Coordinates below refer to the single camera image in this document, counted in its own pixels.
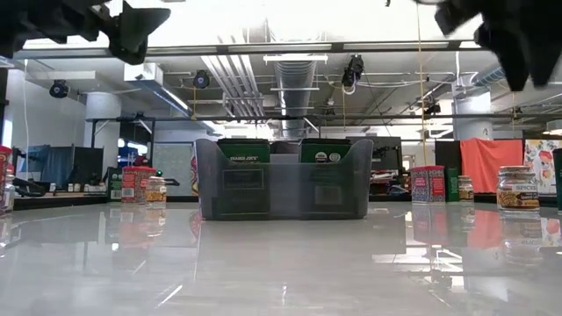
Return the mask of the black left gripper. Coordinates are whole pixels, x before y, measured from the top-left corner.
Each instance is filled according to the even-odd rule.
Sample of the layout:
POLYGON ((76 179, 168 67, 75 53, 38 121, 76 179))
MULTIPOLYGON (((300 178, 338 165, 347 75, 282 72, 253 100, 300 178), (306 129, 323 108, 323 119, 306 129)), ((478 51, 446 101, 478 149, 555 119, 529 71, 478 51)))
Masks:
POLYGON ((129 65, 145 61, 148 36, 170 17, 167 8, 134 8, 123 2, 112 17, 109 0, 0 0, 0 56, 11 58, 28 40, 65 44, 79 35, 94 41, 109 25, 108 49, 129 65))

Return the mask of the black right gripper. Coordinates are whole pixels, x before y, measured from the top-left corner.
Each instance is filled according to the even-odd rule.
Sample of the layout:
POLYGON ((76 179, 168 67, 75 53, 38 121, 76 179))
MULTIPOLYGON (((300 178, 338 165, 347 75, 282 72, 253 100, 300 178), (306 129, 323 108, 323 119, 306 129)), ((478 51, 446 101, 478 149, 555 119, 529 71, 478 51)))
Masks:
MULTIPOLYGON (((443 0, 436 5, 435 21, 443 35, 450 35, 480 11, 493 23, 550 24, 562 20, 562 0, 443 0)), ((523 91, 529 78, 536 88, 545 87, 562 54, 562 39, 486 24, 477 29, 476 43, 497 57, 511 91, 523 91)))

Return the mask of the green black pepper spice tin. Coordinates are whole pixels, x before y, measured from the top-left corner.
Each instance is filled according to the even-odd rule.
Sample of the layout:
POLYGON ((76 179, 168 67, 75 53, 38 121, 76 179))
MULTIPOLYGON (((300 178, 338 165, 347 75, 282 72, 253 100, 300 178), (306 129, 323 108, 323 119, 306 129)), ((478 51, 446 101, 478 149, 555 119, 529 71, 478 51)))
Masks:
POLYGON ((354 219, 353 168, 344 161, 349 140, 299 143, 299 211, 302 219, 354 219))
POLYGON ((562 147, 552 151, 558 212, 562 214, 562 147))
POLYGON ((270 143, 264 139, 223 139, 217 145, 220 185, 214 215, 223 220, 270 216, 270 143))
POLYGON ((458 202, 458 168, 446 167, 444 169, 445 178, 445 199, 448 203, 458 202))
POLYGON ((119 202, 122 192, 122 168, 109 167, 106 174, 108 200, 119 202))

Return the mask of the red patterned spice tin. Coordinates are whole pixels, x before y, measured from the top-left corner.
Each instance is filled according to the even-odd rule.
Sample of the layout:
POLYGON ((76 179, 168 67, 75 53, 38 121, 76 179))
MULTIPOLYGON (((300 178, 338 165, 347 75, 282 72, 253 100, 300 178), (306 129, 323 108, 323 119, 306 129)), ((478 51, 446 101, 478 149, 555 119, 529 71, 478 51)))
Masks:
POLYGON ((410 170, 413 203, 444 203, 444 166, 420 166, 410 170))
POLYGON ((146 166, 127 166, 122 169, 121 202, 131 204, 146 203, 148 179, 156 170, 146 166))
POLYGON ((6 183, 10 155, 11 149, 0 145, 0 216, 3 216, 6 210, 6 183))

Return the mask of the white ceiling box unit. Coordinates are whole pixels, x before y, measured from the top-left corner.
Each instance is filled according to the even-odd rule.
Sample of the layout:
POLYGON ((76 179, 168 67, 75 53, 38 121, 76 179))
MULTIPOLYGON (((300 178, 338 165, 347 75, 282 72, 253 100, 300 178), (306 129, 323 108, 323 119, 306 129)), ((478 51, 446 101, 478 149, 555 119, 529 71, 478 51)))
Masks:
POLYGON ((126 82, 155 81, 162 83, 163 75, 164 73, 160 65, 154 62, 124 66, 124 80, 126 82))

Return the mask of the black round ceiling fixture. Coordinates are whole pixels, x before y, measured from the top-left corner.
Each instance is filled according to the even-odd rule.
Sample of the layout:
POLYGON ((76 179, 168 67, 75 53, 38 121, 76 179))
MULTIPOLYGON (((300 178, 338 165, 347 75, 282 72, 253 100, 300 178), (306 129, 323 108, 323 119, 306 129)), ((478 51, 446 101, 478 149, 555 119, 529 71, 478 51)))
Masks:
POLYGON ((210 76, 205 70, 198 70, 193 78, 192 84, 196 89, 203 90, 209 86, 210 76))
POLYGON ((49 95, 54 98, 65 98, 69 94, 69 86, 66 84, 65 80, 54 80, 52 86, 49 89, 49 95))

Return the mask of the black cloth panel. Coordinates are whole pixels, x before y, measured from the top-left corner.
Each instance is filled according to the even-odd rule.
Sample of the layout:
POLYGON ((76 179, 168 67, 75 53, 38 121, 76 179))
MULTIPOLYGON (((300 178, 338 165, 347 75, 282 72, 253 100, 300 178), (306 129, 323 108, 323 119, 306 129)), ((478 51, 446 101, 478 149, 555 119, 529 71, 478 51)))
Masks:
POLYGON ((460 151, 460 142, 454 141, 437 141, 435 143, 435 162, 436 165, 445 168, 462 168, 462 157, 460 151))

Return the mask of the orange cloth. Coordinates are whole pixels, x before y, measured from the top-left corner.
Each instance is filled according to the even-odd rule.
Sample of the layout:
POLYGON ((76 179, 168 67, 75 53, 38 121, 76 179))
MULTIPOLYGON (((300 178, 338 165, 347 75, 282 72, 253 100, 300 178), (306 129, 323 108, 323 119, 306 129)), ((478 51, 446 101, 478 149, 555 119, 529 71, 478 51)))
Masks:
POLYGON ((500 167, 523 165, 523 143, 515 140, 460 141, 462 175, 472 180, 475 193, 495 193, 500 167))

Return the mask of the colourful cartoon poster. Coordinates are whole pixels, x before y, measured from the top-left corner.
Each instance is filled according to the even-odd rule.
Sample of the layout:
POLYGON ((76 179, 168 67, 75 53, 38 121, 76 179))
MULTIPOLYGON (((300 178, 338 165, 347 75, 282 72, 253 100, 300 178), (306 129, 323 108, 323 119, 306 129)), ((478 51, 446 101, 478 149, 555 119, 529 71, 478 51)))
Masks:
POLYGON ((556 194, 556 178, 552 151, 562 147, 562 140, 524 141, 523 163, 536 175, 540 195, 556 194))

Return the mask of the colourful patterned cloth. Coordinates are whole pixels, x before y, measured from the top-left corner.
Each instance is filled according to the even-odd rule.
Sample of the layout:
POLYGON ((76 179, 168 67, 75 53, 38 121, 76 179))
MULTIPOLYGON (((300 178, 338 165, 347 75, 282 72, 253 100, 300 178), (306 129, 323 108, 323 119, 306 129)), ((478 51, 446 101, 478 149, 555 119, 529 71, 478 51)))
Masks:
POLYGON ((191 146, 191 194, 192 196, 198 196, 198 169, 197 169, 197 155, 195 151, 195 146, 191 146))

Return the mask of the blue partition screen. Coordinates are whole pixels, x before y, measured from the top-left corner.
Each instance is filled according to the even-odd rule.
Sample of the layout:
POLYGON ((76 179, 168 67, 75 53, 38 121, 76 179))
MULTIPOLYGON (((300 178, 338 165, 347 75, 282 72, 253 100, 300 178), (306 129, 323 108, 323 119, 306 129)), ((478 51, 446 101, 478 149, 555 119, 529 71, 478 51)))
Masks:
POLYGON ((33 181, 55 183, 57 186, 68 184, 74 167, 75 147, 52 147, 40 145, 29 150, 30 177, 33 181))

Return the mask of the dark grey translucent bin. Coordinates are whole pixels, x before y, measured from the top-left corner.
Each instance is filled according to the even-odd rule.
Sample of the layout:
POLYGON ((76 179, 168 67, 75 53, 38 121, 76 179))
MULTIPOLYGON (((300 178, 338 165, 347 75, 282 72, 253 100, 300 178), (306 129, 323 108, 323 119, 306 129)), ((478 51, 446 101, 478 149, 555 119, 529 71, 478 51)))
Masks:
POLYGON ((199 208, 207 220, 361 219, 368 211, 373 142, 325 162, 238 162, 197 140, 199 208))

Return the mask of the black overhead frame bar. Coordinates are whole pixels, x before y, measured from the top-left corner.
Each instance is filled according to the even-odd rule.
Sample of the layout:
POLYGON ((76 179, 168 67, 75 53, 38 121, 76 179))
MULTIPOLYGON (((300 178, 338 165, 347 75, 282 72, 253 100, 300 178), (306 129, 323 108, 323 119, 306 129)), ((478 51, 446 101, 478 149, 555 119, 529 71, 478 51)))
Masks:
MULTIPOLYGON (((287 42, 255 44, 219 44, 203 46, 150 47, 148 57, 176 57, 230 54, 364 54, 410 52, 480 51, 482 47, 471 40, 447 39, 416 41, 359 41, 359 42, 287 42)), ((35 48, 16 54, 23 59, 110 58, 106 48, 35 48)))

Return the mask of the ribbed silver air duct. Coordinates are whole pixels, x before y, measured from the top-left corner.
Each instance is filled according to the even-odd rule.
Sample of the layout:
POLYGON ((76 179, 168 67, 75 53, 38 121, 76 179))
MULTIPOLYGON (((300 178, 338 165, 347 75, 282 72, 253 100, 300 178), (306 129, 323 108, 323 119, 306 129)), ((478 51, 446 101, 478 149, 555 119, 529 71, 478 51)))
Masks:
POLYGON ((315 61, 278 61, 275 64, 283 116, 301 117, 307 114, 315 70, 315 61))

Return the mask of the black metal table frame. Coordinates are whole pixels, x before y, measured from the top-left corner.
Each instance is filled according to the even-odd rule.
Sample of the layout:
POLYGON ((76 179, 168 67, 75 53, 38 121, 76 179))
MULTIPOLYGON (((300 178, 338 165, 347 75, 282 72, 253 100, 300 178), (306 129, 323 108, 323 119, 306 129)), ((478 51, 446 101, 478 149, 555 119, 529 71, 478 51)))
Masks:
MULTIPOLYGON (((14 211, 46 209, 81 205, 100 205, 106 204, 109 199, 103 196, 71 196, 71 197, 17 197, 15 199, 14 211)), ((370 202, 411 202, 410 196, 385 196, 376 195, 369 197, 370 202)), ((476 203, 495 204, 496 196, 491 193, 480 193, 474 195, 476 203)), ((197 203, 196 196, 167 197, 169 203, 197 203)), ((548 195, 539 197, 539 204, 542 207, 557 208, 558 200, 556 196, 548 195)))

